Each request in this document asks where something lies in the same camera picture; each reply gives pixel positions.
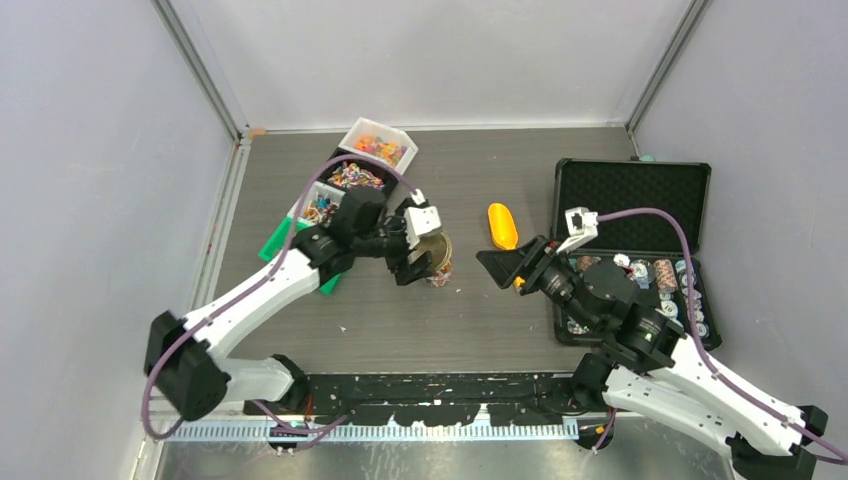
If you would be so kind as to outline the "clear plastic jar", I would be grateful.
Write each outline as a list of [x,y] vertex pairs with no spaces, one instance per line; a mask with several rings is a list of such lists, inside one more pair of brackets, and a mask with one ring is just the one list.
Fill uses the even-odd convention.
[[440,269],[428,276],[425,281],[430,286],[440,288],[450,281],[452,272],[453,264],[451,261],[447,261]]

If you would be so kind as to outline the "yellow plastic scoop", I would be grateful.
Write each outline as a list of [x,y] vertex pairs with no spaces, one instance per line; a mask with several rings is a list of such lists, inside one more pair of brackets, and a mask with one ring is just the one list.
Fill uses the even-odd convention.
[[493,245],[501,250],[515,249],[519,235],[510,209],[499,202],[489,205],[487,218]]

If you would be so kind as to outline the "white lollipop bin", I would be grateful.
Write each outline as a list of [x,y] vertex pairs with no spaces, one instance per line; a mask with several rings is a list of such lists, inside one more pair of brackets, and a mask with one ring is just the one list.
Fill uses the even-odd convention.
[[294,204],[287,218],[297,217],[299,225],[311,226],[324,223],[338,209],[344,195],[343,190],[316,181],[305,196],[303,205],[298,208],[297,204]]

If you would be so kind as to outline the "green candy bin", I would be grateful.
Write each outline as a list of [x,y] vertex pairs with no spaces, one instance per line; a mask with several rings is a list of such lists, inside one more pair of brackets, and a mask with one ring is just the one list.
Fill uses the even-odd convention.
[[[268,238],[263,247],[258,252],[258,257],[265,262],[271,262],[279,250],[282,248],[286,234],[290,228],[292,222],[292,218],[290,216],[285,217],[281,223],[278,225],[274,233]],[[326,283],[322,284],[319,288],[319,291],[324,295],[330,295],[340,280],[341,275],[337,275],[332,279],[328,280]]]

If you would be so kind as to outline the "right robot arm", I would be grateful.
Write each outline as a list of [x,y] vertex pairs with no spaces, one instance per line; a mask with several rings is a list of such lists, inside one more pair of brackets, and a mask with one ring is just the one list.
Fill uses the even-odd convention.
[[598,234],[602,217],[583,207],[566,212],[568,237],[542,236],[477,259],[500,288],[522,279],[522,294],[543,293],[561,312],[600,337],[571,378],[584,410],[627,410],[677,430],[731,461],[747,479],[809,479],[827,414],[793,406],[754,387],[703,347],[683,325],[639,300],[623,267],[603,260],[575,269],[569,254]]

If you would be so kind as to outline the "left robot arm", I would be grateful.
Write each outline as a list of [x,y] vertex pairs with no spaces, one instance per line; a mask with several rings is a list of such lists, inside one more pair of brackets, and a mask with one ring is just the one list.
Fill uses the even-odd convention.
[[344,193],[327,220],[297,231],[274,259],[232,290],[188,314],[166,311],[150,328],[145,373],[183,421],[226,402],[262,401],[284,414],[307,402],[305,373],[288,357],[232,357],[234,348],[284,307],[350,270],[358,258],[382,258],[399,286],[432,275],[423,241],[439,235],[436,206],[412,191],[393,214],[371,187]]

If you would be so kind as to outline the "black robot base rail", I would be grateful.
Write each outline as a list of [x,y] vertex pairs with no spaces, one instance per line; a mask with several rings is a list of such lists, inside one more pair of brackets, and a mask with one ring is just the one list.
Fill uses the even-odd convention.
[[357,426],[467,426],[486,414],[497,427],[553,425],[564,417],[605,419],[609,409],[578,401],[569,372],[444,374],[309,374],[296,407],[268,403],[282,417]]

